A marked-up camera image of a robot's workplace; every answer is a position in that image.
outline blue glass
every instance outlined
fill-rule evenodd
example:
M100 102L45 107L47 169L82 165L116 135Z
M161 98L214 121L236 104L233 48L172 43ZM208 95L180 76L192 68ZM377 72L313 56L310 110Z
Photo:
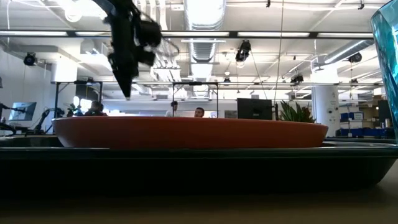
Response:
M371 25L398 143L398 0L381 7L372 16Z

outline desk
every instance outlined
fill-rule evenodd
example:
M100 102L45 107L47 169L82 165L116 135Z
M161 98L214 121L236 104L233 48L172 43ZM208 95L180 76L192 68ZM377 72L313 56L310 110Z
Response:
M87 198L1 202L0 223L212 224L398 222L398 163L377 187L287 195Z

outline orange bowl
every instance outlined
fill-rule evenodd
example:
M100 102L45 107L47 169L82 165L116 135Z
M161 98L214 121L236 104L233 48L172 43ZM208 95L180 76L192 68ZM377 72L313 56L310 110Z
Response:
M53 119L65 147L233 149L321 146L328 127L288 121L87 116Z

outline green plant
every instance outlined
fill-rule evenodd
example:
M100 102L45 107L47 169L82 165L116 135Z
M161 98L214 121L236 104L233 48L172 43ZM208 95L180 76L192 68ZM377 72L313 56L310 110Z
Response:
M308 106L301 107L296 102L296 110L289 103L282 101L282 112L280 116L284 121L295 121L295 122L304 122L304 123L314 123L315 120L311 116L311 112L309 109L310 104Z

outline monitor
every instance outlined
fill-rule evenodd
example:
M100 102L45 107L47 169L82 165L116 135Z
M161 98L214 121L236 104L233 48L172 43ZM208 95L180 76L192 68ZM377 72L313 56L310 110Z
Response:
M272 100L238 98L238 118L272 120Z
M36 102L14 103L12 108L24 110L25 112L11 110L9 121L32 121L36 109Z

